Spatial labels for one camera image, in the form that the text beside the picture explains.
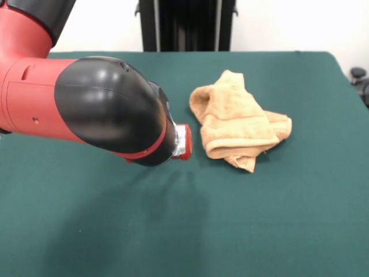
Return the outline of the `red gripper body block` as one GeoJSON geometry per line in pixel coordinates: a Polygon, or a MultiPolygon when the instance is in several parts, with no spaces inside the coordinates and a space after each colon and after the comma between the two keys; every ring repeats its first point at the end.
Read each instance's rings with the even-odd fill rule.
{"type": "Polygon", "coordinates": [[[189,160],[193,153],[193,140],[189,124],[175,125],[176,147],[172,159],[189,160]]]}

